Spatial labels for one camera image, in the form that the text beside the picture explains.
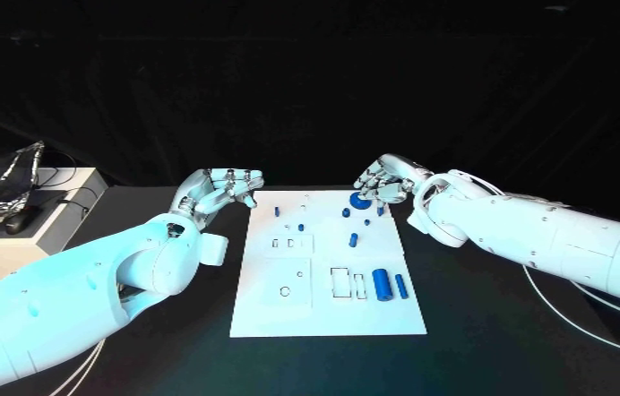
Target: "white pegboard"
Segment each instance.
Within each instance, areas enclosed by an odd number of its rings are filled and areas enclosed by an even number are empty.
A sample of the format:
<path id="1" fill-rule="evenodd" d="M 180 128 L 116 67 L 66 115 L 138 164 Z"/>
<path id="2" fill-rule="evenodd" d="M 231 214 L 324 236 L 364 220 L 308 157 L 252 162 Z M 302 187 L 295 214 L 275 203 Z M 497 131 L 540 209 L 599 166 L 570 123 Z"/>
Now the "white pegboard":
<path id="1" fill-rule="evenodd" d="M 259 207 L 250 218 L 231 337 L 428 333 L 390 206 L 381 217 L 376 204 L 357 210 L 350 204 L 353 193 L 254 193 Z M 350 218 L 342 216 L 345 207 L 353 211 Z M 350 247 L 353 233 L 358 234 L 355 248 Z M 351 298 L 334 297 L 332 268 L 350 270 Z M 377 268 L 391 276 L 394 299 L 389 302 L 377 297 Z M 409 299 L 399 293 L 397 273 Z M 367 299 L 357 298 L 355 274 L 364 275 Z M 347 287 L 342 272 L 338 278 Z"/>

